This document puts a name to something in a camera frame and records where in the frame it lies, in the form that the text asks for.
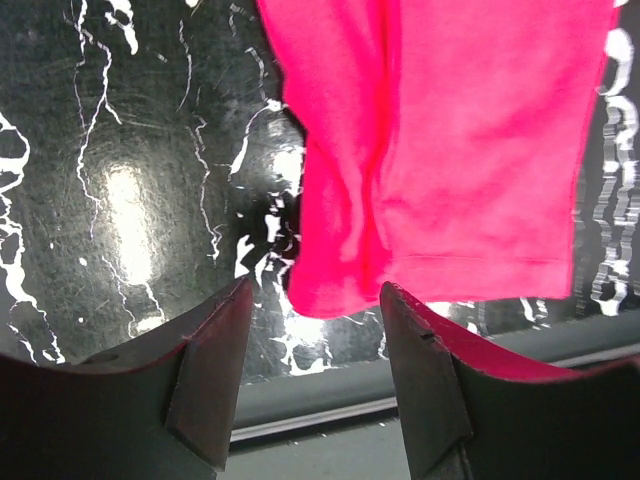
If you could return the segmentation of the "magenta t-shirt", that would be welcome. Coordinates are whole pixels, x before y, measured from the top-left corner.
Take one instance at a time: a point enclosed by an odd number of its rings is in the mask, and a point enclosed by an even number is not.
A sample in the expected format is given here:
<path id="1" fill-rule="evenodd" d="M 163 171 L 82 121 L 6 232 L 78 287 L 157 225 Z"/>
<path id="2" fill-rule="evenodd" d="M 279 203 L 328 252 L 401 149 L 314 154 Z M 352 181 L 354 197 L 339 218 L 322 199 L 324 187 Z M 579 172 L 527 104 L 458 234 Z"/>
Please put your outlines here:
<path id="1" fill-rule="evenodd" d="M 564 298 L 613 1 L 262 1 L 306 132 L 295 311 Z"/>

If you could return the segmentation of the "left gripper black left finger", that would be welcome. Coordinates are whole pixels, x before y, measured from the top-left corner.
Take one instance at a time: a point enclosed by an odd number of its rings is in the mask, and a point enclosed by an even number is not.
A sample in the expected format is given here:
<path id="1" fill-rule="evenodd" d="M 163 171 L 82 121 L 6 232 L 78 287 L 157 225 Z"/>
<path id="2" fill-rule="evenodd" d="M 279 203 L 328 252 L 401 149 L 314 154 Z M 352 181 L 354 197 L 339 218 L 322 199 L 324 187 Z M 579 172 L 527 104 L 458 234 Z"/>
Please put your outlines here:
<path id="1" fill-rule="evenodd" d="M 1 359 L 5 479 L 213 479 L 226 467 L 253 309 L 246 277 L 79 364 Z"/>

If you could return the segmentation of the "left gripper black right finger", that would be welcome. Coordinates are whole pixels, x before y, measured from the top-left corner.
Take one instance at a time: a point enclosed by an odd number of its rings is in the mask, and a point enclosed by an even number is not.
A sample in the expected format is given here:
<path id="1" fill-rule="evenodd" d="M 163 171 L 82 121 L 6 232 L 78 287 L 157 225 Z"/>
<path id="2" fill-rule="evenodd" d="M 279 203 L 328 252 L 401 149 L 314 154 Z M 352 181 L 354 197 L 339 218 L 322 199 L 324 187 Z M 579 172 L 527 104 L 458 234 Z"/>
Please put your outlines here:
<path id="1" fill-rule="evenodd" d="M 540 362 L 380 292 L 414 479 L 635 479 L 639 360 L 588 370 Z"/>

